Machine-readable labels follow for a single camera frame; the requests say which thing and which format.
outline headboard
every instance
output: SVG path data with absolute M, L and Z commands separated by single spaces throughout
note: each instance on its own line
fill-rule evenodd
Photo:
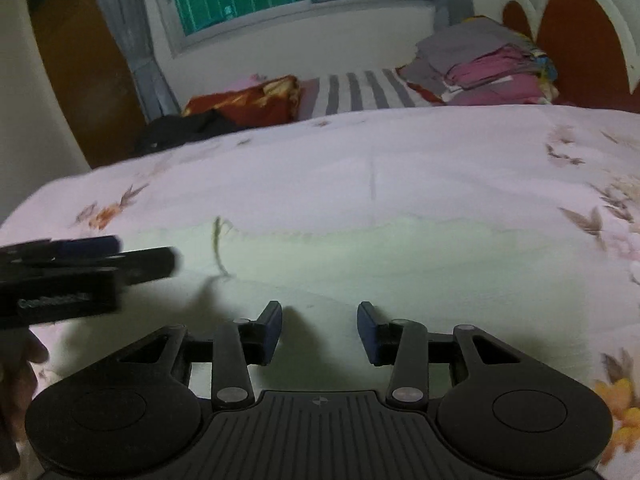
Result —
M 563 101 L 640 112 L 640 85 L 630 88 L 620 35 L 597 0 L 548 0 L 537 28 L 530 23 L 532 13 L 527 0 L 509 0 L 502 22 L 549 54 L 558 69 L 556 86 Z M 532 30 L 537 30 L 535 38 Z

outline striped bed sheet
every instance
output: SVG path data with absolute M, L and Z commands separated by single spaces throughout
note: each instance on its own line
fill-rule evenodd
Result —
M 431 106 L 388 68 L 318 77 L 301 86 L 300 121 L 359 110 Z

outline black device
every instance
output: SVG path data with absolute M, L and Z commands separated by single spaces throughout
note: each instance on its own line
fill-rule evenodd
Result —
M 471 325 L 452 335 L 358 307 L 369 361 L 394 365 L 386 394 L 265 391 L 282 329 L 272 301 L 210 340 L 167 327 L 49 387 L 26 418 L 42 480 L 574 479 L 594 471 L 612 431 L 590 389 Z M 211 400 L 188 389 L 212 363 Z M 429 363 L 452 389 L 429 398 Z
M 118 309 L 123 286 L 171 275 L 171 248 L 120 252 L 113 236 L 35 240 L 0 248 L 0 354 L 5 373 L 19 366 L 28 327 Z M 19 456 L 0 416 L 0 474 Z

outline black robotic gripper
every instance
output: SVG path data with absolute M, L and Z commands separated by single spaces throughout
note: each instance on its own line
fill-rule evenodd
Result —
M 472 325 L 429 333 L 381 322 L 370 303 L 357 325 L 369 361 L 394 365 L 383 399 L 255 399 L 247 365 L 271 361 L 276 301 L 211 340 L 159 330 L 36 397 L 26 429 L 42 480 L 600 478 L 612 420 L 587 387 Z M 194 362 L 212 363 L 211 400 L 188 389 Z M 452 389 L 440 399 L 429 398 L 429 363 L 449 364 Z

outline pink pillow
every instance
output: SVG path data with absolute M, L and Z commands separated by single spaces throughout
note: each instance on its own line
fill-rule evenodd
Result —
M 246 90 L 247 88 L 258 86 L 266 79 L 266 76 L 260 74 L 251 74 L 249 77 L 243 77 L 242 79 L 231 83 L 223 90 L 223 92 L 239 92 L 241 90 Z

